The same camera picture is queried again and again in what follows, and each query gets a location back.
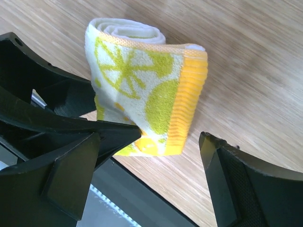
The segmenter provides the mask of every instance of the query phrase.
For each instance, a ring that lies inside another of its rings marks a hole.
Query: rolled towel
[[[207,53],[196,44],[166,45],[159,29],[96,18],[85,35],[97,119],[136,124],[142,137],[124,156],[181,154],[207,77]]]

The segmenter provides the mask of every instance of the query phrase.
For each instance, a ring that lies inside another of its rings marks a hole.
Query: lemon print
[[[97,109],[97,120],[102,121],[102,120],[104,120],[105,109],[102,106],[100,106],[97,96],[95,96],[95,104],[96,104],[96,109]]]
[[[146,52],[152,60],[154,71],[158,78],[171,74],[174,58],[170,53],[157,53],[152,51]]]
[[[97,77],[95,78],[95,84],[96,84],[96,86],[97,86],[98,88],[101,87],[101,83],[100,83],[100,81],[98,80]]]
[[[132,153],[136,153],[136,149],[134,148],[133,144],[130,144],[122,150],[119,150],[116,155],[130,156]]]
[[[165,140],[165,139],[160,139],[160,140],[158,140],[158,142],[159,142],[159,143],[165,143],[166,140]]]
[[[115,103],[115,106],[116,106],[116,108],[117,109],[119,109],[119,110],[121,110],[122,112],[124,112],[124,108],[123,108],[123,106],[121,106],[119,103]]]
[[[115,65],[111,64],[106,64],[106,63],[101,63],[99,60],[99,54],[98,54],[98,48],[101,47],[107,54],[108,56],[113,60]],[[97,59],[97,64],[99,66],[100,71],[102,72],[102,75],[104,79],[112,86],[114,87],[117,91],[119,91],[121,94],[129,97],[129,98],[135,98],[135,99],[140,99],[138,96],[137,92],[134,89],[133,81],[137,83],[137,85],[140,88],[145,88],[145,84],[141,79],[139,79],[135,74],[134,74],[134,68],[131,65],[132,58],[134,57],[134,50],[130,51],[127,59],[124,60],[122,57],[122,52],[121,49],[115,45],[115,51],[112,52],[108,48],[108,46],[99,38],[96,38],[96,43],[95,43],[95,57]],[[120,75],[119,78],[116,80],[116,82],[113,82],[111,80],[110,74],[107,73],[107,70],[109,71],[119,71]],[[128,93],[124,91],[121,88],[122,81],[125,80],[126,83],[128,84],[131,92]]]
[[[165,81],[153,89],[146,102],[146,119],[151,129],[159,135],[167,133],[169,129],[177,89],[176,79]]]
[[[144,130],[141,130],[141,135],[147,136],[147,133]]]
[[[157,155],[157,144],[150,138],[140,138],[135,142],[136,147],[144,154]]]

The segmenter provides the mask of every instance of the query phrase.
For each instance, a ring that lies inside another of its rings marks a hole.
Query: green lemon pattern
[[[100,81],[98,80],[98,78],[95,78],[95,84],[96,84],[96,86],[97,86],[98,88],[101,87],[101,83],[100,83]]]
[[[165,140],[165,139],[159,139],[158,142],[159,142],[159,143],[165,143],[166,140]]]
[[[97,120],[103,121],[104,120],[104,107],[100,106],[98,101],[98,96],[95,96],[95,105],[97,109]]]
[[[176,79],[162,82],[153,89],[146,102],[146,119],[151,129],[159,135],[168,132],[177,89]]]
[[[105,53],[107,53],[107,55],[113,60],[115,65],[102,63],[99,60],[98,48],[102,48],[105,51]],[[133,82],[135,82],[142,89],[145,89],[146,85],[140,78],[136,76],[134,72],[154,71],[156,72],[157,77],[162,78],[164,76],[168,76],[172,72],[173,62],[174,62],[173,57],[169,53],[150,52],[150,51],[144,51],[144,52],[147,53],[148,56],[151,58],[153,65],[133,65],[132,59],[134,58],[135,55],[134,50],[130,50],[128,52],[128,56],[126,60],[124,60],[121,49],[120,47],[118,47],[118,45],[115,45],[115,51],[112,52],[105,44],[105,42],[102,41],[99,37],[97,37],[95,42],[94,54],[97,59],[99,70],[101,71],[104,79],[112,87],[114,87],[121,94],[129,98],[140,99],[141,97],[134,89]],[[115,82],[113,82],[110,78],[110,71],[119,72],[119,77]],[[121,84],[123,80],[126,81],[129,90],[131,92],[127,92],[122,89]]]
[[[122,155],[122,156],[130,156],[132,153],[137,153],[136,149],[134,148],[133,144],[128,145],[127,147],[123,148],[122,150],[119,150],[116,155]]]

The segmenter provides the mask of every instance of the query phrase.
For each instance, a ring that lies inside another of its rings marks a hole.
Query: wood grain
[[[169,43],[200,44],[209,54],[209,78],[184,153],[117,157],[199,226],[216,226],[200,131],[303,171],[302,1],[1,0],[0,34],[15,32],[53,65],[90,78],[84,32],[95,17],[157,26]]]

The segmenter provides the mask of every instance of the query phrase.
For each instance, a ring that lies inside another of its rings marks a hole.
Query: folded towel
[[[181,154],[207,76],[205,49],[166,45],[159,29],[139,22],[97,18],[86,30],[85,51],[97,119],[142,131],[116,155]]]

